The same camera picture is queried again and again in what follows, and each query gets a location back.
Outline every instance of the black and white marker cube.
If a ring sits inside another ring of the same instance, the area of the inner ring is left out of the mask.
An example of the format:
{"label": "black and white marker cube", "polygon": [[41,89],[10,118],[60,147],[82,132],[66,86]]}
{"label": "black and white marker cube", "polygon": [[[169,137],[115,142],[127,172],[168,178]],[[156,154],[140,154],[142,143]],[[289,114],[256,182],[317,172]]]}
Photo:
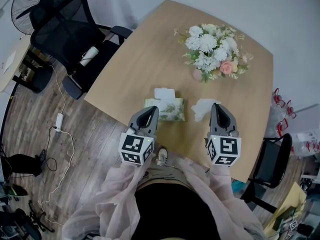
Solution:
{"label": "black and white marker cube", "polygon": [[143,165],[154,151],[154,139],[122,133],[118,150],[122,162]]}
{"label": "black and white marker cube", "polygon": [[232,166],[241,155],[241,138],[211,135],[206,148],[213,164]]}

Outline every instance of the paper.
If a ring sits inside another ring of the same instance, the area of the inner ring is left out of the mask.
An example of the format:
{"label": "paper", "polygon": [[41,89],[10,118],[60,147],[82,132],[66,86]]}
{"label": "paper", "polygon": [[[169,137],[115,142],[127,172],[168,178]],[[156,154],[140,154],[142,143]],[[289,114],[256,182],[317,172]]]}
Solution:
{"label": "paper", "polygon": [[211,111],[212,105],[214,103],[221,104],[220,101],[213,98],[201,98],[198,100],[196,105],[193,105],[191,109],[194,111],[194,121],[200,122],[206,113]]}
{"label": "paper", "polygon": [[7,71],[7,69],[11,66],[11,64],[14,62],[16,56],[16,51],[14,51],[14,53],[12,53],[9,58],[6,60],[4,69],[3,69],[3,73],[5,73]]}
{"label": "paper", "polygon": [[175,90],[168,88],[155,88],[154,98],[160,100],[171,100],[176,98]]}

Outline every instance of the black cable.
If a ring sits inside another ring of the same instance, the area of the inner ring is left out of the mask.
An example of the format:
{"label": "black cable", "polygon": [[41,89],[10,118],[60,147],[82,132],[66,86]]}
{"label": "black cable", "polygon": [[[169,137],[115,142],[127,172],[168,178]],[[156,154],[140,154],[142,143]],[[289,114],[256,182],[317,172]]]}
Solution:
{"label": "black cable", "polygon": [[[48,169],[51,171],[51,172],[55,172],[55,171],[57,171],[57,169],[58,169],[58,165],[57,165],[57,160],[56,159],[54,159],[53,157],[48,157],[47,158],[47,151],[48,151],[48,148],[49,148],[49,142],[50,142],[50,138],[51,138],[51,129],[52,128],[54,128],[54,129],[57,129],[57,127],[56,126],[51,126],[50,128],[49,128],[49,140],[48,140],[48,144],[46,145],[46,149],[45,149],[45,164],[46,164],[46,167],[48,167]],[[52,169],[50,169],[50,167],[49,167],[49,165],[48,165],[48,160],[50,160],[50,159],[52,159],[54,162],[55,162],[55,169],[54,170],[52,170]]]}
{"label": "black cable", "polygon": [[27,175],[27,176],[10,177],[10,178],[8,178],[8,180],[10,180],[10,179],[15,179],[15,178],[31,177],[31,176],[34,176],[34,174]]}
{"label": "black cable", "polygon": [[[57,129],[57,127],[56,126],[51,126],[50,127],[50,129],[49,129],[49,140],[48,140],[48,143],[47,143],[47,145],[46,145],[46,149],[45,149],[45,164],[46,164],[46,166],[48,167],[48,169],[51,171],[51,172],[55,172],[55,171],[57,171],[57,169],[58,169],[58,165],[57,165],[57,160],[56,159],[54,159],[53,157],[48,157],[47,158],[47,150],[48,150],[48,147],[49,147],[49,143],[50,143],[50,138],[51,138],[51,129],[52,128],[54,128],[54,129]],[[55,162],[55,169],[54,170],[52,170],[50,167],[49,167],[49,165],[48,165],[48,160],[50,160],[50,159],[52,159],[54,162]],[[26,176],[17,176],[17,177],[10,177],[10,178],[8,178],[7,180],[10,180],[10,179],[16,179],[16,178],[25,178],[25,177],[31,177],[31,176],[34,176],[34,174],[32,174],[32,175],[26,175]]]}

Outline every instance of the black shirt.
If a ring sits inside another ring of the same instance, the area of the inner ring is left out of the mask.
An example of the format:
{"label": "black shirt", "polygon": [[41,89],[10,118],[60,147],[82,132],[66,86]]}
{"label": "black shirt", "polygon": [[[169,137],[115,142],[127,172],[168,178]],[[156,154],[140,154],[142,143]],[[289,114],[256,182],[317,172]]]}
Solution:
{"label": "black shirt", "polygon": [[154,183],[135,193],[140,221],[132,240],[220,240],[208,205],[180,184]]}

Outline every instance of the white wall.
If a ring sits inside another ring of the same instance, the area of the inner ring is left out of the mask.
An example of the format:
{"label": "white wall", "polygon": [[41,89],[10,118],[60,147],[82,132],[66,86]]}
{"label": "white wall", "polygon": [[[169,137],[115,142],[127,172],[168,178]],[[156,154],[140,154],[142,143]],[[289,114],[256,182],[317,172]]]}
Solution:
{"label": "white wall", "polygon": [[[15,43],[23,35],[11,22],[11,5],[13,0],[0,0],[0,9],[3,15],[0,17],[0,65],[7,61],[10,51],[15,47]],[[15,82],[11,81],[4,92],[0,92],[0,129],[2,126],[5,111]]]}
{"label": "white wall", "polygon": [[[129,27],[164,0],[122,0],[123,8],[121,0],[88,1],[100,24]],[[320,0],[173,1],[214,15],[267,48],[274,59],[274,88],[280,88],[284,99],[292,99],[295,109],[320,103]]]}

